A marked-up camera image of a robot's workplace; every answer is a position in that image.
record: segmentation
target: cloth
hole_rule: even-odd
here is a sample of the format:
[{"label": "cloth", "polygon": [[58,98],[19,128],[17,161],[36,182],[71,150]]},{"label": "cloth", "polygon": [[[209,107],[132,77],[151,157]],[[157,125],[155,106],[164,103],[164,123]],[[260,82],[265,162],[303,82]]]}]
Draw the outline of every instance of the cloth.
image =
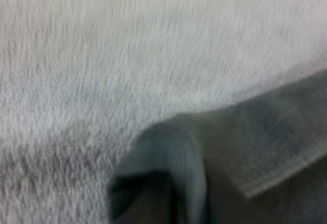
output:
[{"label": "cloth", "polygon": [[[238,203],[248,207],[247,199],[325,157],[326,137],[327,71],[231,107],[155,124],[136,139],[114,174],[109,187],[113,223],[130,214],[131,206],[152,188],[159,174],[166,178],[158,182],[168,189],[166,195],[160,192],[166,207],[161,214],[173,218],[163,223],[177,223],[178,213],[183,216],[178,204],[171,204],[178,201],[184,223],[269,223],[268,217],[258,218],[259,211],[242,215]],[[243,200],[234,198],[237,189]],[[136,215],[147,212],[146,206],[141,204]],[[224,216],[232,211],[234,215]]]},{"label": "cloth", "polygon": [[327,68],[326,8],[0,0],[0,223],[108,224],[107,184],[140,131]]}]

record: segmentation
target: gray cloth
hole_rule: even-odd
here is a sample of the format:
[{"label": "gray cloth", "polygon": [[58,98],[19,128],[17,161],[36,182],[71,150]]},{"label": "gray cloth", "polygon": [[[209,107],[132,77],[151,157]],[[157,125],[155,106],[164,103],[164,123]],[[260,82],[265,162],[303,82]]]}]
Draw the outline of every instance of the gray cloth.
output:
[{"label": "gray cloth", "polygon": [[[326,137],[327,71],[225,109],[178,115],[145,130],[116,170],[109,187],[112,219],[128,213],[153,173],[165,173],[161,182],[170,182],[182,199],[187,223],[219,223],[229,196],[214,193],[228,185],[217,185],[223,174],[211,183],[216,172],[227,173],[246,202],[326,156]],[[246,219],[237,213],[235,207],[238,220]],[[249,223],[267,223],[255,218]]]}]

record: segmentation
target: towel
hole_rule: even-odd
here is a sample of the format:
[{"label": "towel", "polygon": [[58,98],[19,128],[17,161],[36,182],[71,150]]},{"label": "towel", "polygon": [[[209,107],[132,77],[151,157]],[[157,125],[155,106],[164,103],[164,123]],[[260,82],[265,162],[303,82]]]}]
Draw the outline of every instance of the towel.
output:
[{"label": "towel", "polygon": [[326,156],[326,137],[327,71],[154,124],[114,173],[112,223],[273,223],[249,199]]}]

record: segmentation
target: fabric fold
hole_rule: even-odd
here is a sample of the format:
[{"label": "fabric fold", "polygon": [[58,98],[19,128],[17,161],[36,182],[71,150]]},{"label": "fabric fold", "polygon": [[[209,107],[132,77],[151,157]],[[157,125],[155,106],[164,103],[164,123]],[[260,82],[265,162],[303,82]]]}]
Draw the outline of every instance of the fabric fold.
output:
[{"label": "fabric fold", "polygon": [[[272,223],[248,199],[324,157],[326,125],[326,71],[231,107],[155,124],[114,173],[111,221]],[[135,216],[145,219],[124,222]]]}]

